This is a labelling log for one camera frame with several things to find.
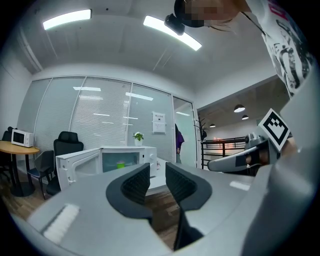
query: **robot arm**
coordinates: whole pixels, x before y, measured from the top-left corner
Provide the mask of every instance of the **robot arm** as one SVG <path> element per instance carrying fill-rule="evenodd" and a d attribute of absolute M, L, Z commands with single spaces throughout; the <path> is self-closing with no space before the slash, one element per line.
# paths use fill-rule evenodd
<path fill-rule="evenodd" d="M 251 156 L 251 166 L 260 164 L 260 151 L 266 150 L 268 163 L 273 164 L 285 145 L 290 130 L 283 119 L 271 108 L 253 133 L 245 138 L 245 150 L 227 157 L 211 160 L 208 169 L 214 172 L 238 172 L 247 169 L 246 158 Z"/>

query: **microwave door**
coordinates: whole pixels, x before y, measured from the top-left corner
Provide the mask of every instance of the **microwave door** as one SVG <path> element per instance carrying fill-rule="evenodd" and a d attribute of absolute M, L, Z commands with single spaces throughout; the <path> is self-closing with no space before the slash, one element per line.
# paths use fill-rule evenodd
<path fill-rule="evenodd" d="M 13 132 L 12 141 L 21 145 L 25 144 L 25 134 L 19 132 Z"/>
<path fill-rule="evenodd" d="M 61 190 L 73 183 L 102 173 L 101 149 L 92 148 L 80 152 L 56 156 L 56 167 Z"/>

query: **round wooden table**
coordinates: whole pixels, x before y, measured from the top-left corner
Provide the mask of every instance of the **round wooden table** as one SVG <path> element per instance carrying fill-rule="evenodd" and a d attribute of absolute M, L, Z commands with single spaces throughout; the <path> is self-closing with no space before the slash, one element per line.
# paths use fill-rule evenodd
<path fill-rule="evenodd" d="M 12 188 L 11 193 L 16 197 L 27 197 L 30 196 L 34 191 L 35 187 L 32 183 L 31 176 L 28 174 L 28 182 L 20 182 L 17 168 L 16 155 L 25 155 L 25 166 L 27 172 L 30 170 L 29 166 L 29 155 L 38 153 L 40 149 L 32 147 L 24 147 L 12 144 L 10 141 L 0 140 L 0 151 L 12 155 L 12 169 L 14 177 L 11 175 Z"/>

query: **white ceiling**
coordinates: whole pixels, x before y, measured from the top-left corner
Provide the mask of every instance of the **white ceiling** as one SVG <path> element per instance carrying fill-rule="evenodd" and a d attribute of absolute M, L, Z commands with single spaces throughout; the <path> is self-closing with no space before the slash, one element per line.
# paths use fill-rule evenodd
<path fill-rule="evenodd" d="M 214 79 L 213 74 L 225 74 L 220 70 L 226 69 L 224 61 L 227 67 L 240 67 L 247 55 L 259 58 L 257 52 L 266 51 L 260 31 L 242 15 L 231 22 L 233 32 L 186 27 L 185 31 L 202 44 L 198 51 L 143 25 L 147 15 L 164 20 L 174 12 L 174 2 L 38 0 L 20 22 L 27 42 L 22 47 L 30 47 L 44 69 L 75 62 L 117 64 L 154 72 L 195 90 Z M 44 21 L 83 9 L 92 9 L 91 20 L 44 30 Z M 16 32 L 20 37 L 19 26 Z M 32 74 L 39 71 L 26 56 L 18 55 Z"/>

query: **black metal railing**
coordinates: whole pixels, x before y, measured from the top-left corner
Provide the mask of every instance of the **black metal railing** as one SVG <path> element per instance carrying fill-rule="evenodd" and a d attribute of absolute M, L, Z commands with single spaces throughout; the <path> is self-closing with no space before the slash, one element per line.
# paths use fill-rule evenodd
<path fill-rule="evenodd" d="M 229 150 L 244 150 L 246 145 L 246 137 L 236 137 L 236 138 L 225 138 L 225 139 L 214 139 L 206 140 L 201 142 L 201 154 L 202 154 L 202 169 L 205 161 L 210 161 L 211 159 L 205 159 L 205 156 L 215 156 L 215 157 L 227 157 L 233 155 L 229 153 Z"/>

